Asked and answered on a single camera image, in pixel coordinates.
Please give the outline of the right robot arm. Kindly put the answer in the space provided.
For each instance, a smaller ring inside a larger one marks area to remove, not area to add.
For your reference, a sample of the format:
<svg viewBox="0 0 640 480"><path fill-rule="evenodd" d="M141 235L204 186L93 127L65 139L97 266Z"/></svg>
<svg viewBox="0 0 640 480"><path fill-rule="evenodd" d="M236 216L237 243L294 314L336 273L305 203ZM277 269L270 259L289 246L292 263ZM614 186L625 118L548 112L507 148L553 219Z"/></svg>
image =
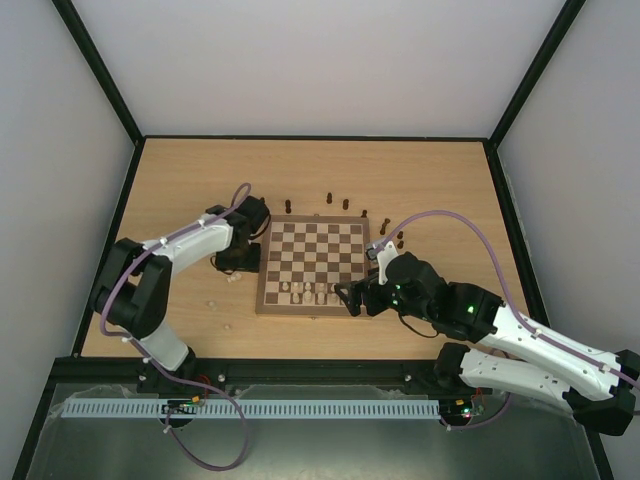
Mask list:
<svg viewBox="0 0 640 480"><path fill-rule="evenodd" d="M464 387L526 396L582 426L622 435L635 417L639 356L573 341L470 283L447 282L413 254L379 255L366 278L332 291L353 316L395 311L447 337L433 371L450 392Z"/></svg>

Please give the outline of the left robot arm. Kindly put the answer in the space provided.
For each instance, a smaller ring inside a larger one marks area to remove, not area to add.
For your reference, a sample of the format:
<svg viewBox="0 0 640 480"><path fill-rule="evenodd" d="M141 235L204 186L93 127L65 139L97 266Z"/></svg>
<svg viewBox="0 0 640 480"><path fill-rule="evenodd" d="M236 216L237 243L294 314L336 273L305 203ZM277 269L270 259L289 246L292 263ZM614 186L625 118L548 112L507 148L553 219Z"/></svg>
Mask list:
<svg viewBox="0 0 640 480"><path fill-rule="evenodd" d="M159 239L117 241L96 281L89 300L101 317L100 330L128 342L154 368L139 386L169 394L196 392L204 387L196 373L196 356L166 319L171 281L203 258L227 275L256 273L261 259L255 241L271 218L265 200L248 194L232 205L213 206L193 223Z"/></svg>

